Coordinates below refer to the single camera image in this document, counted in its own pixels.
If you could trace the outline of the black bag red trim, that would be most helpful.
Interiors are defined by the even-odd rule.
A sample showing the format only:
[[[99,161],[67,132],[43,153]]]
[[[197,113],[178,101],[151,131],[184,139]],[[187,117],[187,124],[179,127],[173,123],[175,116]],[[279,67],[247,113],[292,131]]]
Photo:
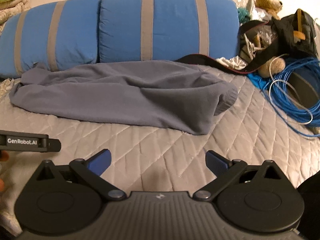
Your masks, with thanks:
[[[266,48],[257,52],[253,59],[248,59],[246,61],[248,65],[242,70],[224,66],[217,60],[202,54],[190,54],[176,60],[176,62],[210,66],[224,72],[246,75],[260,70],[268,60],[282,54],[287,54],[294,59],[317,57],[316,32],[313,19],[308,13],[298,9],[295,14],[281,20],[273,18],[268,22],[249,21],[239,28],[239,34],[242,38],[253,42],[258,37],[259,27],[269,27],[271,31],[275,32],[275,39]]]

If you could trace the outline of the grey quilted bedspread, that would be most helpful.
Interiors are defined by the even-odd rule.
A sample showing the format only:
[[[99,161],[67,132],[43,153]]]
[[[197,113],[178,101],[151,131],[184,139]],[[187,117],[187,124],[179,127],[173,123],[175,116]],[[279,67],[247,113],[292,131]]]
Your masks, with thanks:
[[[52,159],[57,165],[66,164],[103,148],[112,153],[112,164],[103,178],[126,192],[196,191],[214,178],[204,164],[207,150],[250,164],[273,159],[294,186],[319,171],[319,139],[303,137],[306,128],[298,133],[289,128],[247,77],[217,69],[210,72],[234,84],[239,96],[233,107],[214,118],[210,133],[201,136],[174,129],[96,124],[30,113],[10,103],[9,90],[14,81],[2,82],[1,129],[48,134],[61,141],[62,149],[59,153],[11,152],[9,160],[1,164],[5,182],[1,227],[14,236],[21,233],[14,204],[41,161]]]

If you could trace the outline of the beige quilted comforter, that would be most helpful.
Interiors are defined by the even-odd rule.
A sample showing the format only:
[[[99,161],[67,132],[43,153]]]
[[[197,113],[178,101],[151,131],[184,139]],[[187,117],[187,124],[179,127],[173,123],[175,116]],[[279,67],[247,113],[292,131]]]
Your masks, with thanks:
[[[30,8],[30,0],[12,0],[1,3],[1,25],[4,25],[11,17]]]

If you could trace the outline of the teal yarn cloth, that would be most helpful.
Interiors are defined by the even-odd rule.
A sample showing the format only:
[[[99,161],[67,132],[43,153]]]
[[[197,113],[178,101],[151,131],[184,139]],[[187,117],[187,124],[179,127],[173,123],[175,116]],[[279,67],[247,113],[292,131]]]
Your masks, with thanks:
[[[246,8],[239,7],[238,8],[238,19],[239,19],[239,23],[242,25],[242,24],[245,24],[251,20],[251,15]]]

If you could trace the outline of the blue pillow left grey-striped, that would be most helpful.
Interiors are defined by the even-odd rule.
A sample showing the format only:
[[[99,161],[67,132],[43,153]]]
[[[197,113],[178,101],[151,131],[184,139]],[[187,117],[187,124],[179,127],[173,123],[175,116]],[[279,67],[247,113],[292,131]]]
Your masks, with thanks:
[[[17,78],[36,63],[49,71],[98,61],[101,0],[39,5],[7,21],[1,33],[1,77]]]

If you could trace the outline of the brown teddy bear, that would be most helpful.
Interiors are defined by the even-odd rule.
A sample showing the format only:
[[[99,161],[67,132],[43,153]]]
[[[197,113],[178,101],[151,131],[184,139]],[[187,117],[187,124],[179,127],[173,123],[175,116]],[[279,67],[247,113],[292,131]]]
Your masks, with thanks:
[[[283,3],[280,0],[255,0],[255,6],[265,10],[273,18],[280,20],[278,13],[283,8]]]

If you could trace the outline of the blue pillow grey-striped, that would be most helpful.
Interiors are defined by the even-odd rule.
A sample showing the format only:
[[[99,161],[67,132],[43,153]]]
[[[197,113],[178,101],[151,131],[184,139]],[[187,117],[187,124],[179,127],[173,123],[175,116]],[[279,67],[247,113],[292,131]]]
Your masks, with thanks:
[[[238,52],[232,0],[101,0],[101,62],[174,61],[189,54],[231,59]]]
[[[7,21],[1,33],[1,77],[17,78],[36,63],[49,71],[98,61],[101,0],[39,5]]]

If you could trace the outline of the tan fuzzy plush ball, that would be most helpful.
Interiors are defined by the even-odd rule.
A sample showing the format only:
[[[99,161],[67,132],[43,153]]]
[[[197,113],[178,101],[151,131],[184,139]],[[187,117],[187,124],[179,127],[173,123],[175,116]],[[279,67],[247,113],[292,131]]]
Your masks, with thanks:
[[[281,57],[272,57],[259,69],[258,74],[263,78],[272,77],[285,69],[285,60]]]

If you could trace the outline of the grey fleece garment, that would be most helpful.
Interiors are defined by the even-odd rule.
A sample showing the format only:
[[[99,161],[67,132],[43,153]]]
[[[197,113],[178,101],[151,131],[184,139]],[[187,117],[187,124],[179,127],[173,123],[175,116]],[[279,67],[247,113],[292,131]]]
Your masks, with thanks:
[[[238,97],[235,85],[173,61],[85,64],[50,72],[38,63],[9,94],[30,112],[80,121],[207,134]]]

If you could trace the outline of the blue pillow right grey-striped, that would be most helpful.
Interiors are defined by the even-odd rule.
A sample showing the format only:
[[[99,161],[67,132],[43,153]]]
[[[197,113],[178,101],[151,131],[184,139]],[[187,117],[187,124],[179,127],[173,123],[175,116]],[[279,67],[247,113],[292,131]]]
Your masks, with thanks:
[[[231,59],[238,52],[232,0],[101,0],[101,62],[174,61],[189,54]]]

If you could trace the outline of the bright blue cloth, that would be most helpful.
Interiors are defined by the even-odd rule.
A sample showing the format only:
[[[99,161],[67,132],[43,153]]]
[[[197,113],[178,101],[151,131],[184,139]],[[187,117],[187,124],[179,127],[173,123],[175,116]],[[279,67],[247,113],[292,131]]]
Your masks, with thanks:
[[[269,77],[264,78],[264,77],[261,77],[257,73],[248,74],[247,77],[250,79],[250,81],[253,83],[253,85],[260,90],[265,89],[270,81]]]

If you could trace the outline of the white crumpled cloth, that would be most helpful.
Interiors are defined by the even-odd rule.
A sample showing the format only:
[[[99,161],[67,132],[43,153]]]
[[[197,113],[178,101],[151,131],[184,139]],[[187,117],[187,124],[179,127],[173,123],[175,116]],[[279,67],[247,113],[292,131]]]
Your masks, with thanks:
[[[233,57],[231,59],[221,57],[216,59],[216,61],[222,64],[223,66],[233,70],[242,70],[247,66],[247,63],[239,56]]]

